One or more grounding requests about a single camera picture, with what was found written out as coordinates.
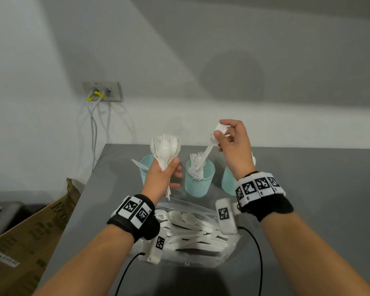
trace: plastic bag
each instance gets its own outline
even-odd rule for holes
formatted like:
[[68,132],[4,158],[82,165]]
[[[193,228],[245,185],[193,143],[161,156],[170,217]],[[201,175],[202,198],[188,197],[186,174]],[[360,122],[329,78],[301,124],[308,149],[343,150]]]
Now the plastic bag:
[[[167,212],[176,210],[183,213],[192,213],[198,218],[218,226],[216,211],[183,200],[171,199],[171,201],[168,201],[164,198],[160,203],[158,203],[156,209],[162,209]],[[227,235],[224,237],[227,239],[228,245],[219,253],[198,250],[192,251],[192,249],[189,249],[189,251],[163,249],[162,259],[159,264],[169,266],[214,268],[223,263],[232,254],[236,248],[237,242],[241,238],[239,234]],[[139,252],[144,252],[144,248],[148,247],[148,243],[149,242],[144,239],[139,239],[133,245],[130,255],[133,256]]]

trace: light blue cup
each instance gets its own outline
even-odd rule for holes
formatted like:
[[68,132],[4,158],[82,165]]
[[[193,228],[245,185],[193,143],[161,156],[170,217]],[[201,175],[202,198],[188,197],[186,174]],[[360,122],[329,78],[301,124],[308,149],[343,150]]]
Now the light blue cup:
[[225,172],[223,173],[222,182],[221,182],[222,190],[225,191],[227,194],[230,194],[231,196],[236,196],[235,186],[236,186],[236,179],[234,178],[229,167],[226,166]]
[[189,167],[191,167],[190,160],[186,164],[185,191],[194,197],[203,197],[207,194],[208,188],[211,185],[212,178],[215,174],[215,166],[210,160],[206,160],[206,164],[203,169],[204,179],[201,179],[200,181],[193,179],[193,176],[188,172]]
[[[153,160],[155,159],[155,157],[153,155],[148,155],[148,156],[145,156],[141,161],[140,163],[141,164],[144,164],[145,166],[147,166],[148,168],[151,167],[152,165],[152,162]],[[145,170],[145,169],[141,169],[140,168],[140,173],[141,173],[141,179],[142,179],[142,184],[144,185],[145,183],[145,177],[147,176],[147,172],[148,170]]]

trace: wall outlet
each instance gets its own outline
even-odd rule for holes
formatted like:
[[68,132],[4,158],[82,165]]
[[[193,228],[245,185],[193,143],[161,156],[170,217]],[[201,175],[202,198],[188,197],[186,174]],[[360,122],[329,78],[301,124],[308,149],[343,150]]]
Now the wall outlet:
[[102,102],[123,102],[122,97],[122,88],[119,82],[111,82],[111,81],[82,81],[82,88],[84,88],[84,92],[86,97],[89,96],[90,91],[93,88],[96,88],[99,92],[102,92],[104,88],[109,89],[109,95],[102,99]]

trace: gray countertop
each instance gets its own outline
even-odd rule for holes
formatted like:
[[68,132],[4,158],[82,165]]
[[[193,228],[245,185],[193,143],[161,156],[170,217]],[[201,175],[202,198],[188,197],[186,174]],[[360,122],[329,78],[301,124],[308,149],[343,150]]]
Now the gray countertop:
[[[182,165],[186,164],[191,152],[205,148],[182,146],[179,155]],[[271,172],[276,177],[296,212],[370,283],[370,149],[252,150],[258,170]],[[149,153],[148,145],[105,145],[39,287],[104,228],[125,196],[141,191],[140,172],[131,159],[140,161]],[[216,172],[208,194],[194,198],[182,185],[180,189],[172,190],[172,197],[213,210],[217,199],[230,197],[221,190],[225,167],[223,155],[215,148],[209,159]],[[264,264],[262,294],[293,295],[256,219],[246,214],[241,218],[241,225],[255,234],[261,248]],[[119,294],[256,295],[260,276],[258,251],[248,234],[242,235],[232,256],[214,269],[169,267],[135,260]],[[109,295],[114,295],[123,270]]]

